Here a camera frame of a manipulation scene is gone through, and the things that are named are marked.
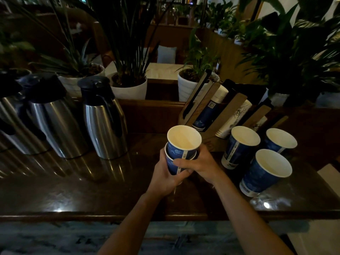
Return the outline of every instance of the wooden counter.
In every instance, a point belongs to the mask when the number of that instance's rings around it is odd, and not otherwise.
[[[121,221],[147,190],[166,134],[130,134],[115,160],[95,151],[74,159],[54,151],[0,153],[0,221]],[[222,154],[213,154],[220,163]],[[309,165],[289,157],[293,173],[250,204],[265,220],[340,218],[340,200]],[[238,186],[246,167],[228,171]],[[212,185],[193,173],[159,204],[154,221],[227,220]]]

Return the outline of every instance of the floor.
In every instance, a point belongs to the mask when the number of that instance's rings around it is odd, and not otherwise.
[[[318,173],[340,197],[340,173],[332,165]],[[298,255],[340,254],[340,220],[312,221],[307,233],[288,236]]]

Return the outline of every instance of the paper cup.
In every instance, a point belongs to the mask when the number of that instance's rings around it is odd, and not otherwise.
[[[293,149],[297,146],[296,139],[281,129],[270,128],[266,131],[264,149],[270,149],[279,154],[285,149]]]
[[[168,155],[167,147],[168,147],[168,143],[165,145],[165,149],[164,149],[165,155],[167,157],[168,170],[169,170],[170,174],[176,175],[176,174],[180,173],[181,171],[185,170],[185,168],[181,168],[181,167],[174,165],[173,159]],[[197,155],[197,151],[195,152],[194,156],[190,160],[195,159],[196,155]]]
[[[168,154],[171,159],[194,157],[202,143],[200,133],[186,125],[173,126],[168,130]]]
[[[236,126],[232,129],[227,149],[221,163],[227,169],[235,169],[253,146],[260,144],[260,137],[250,128]]]
[[[292,166],[286,158],[273,150],[260,149],[241,180],[240,189],[248,197],[255,197],[291,174]]]

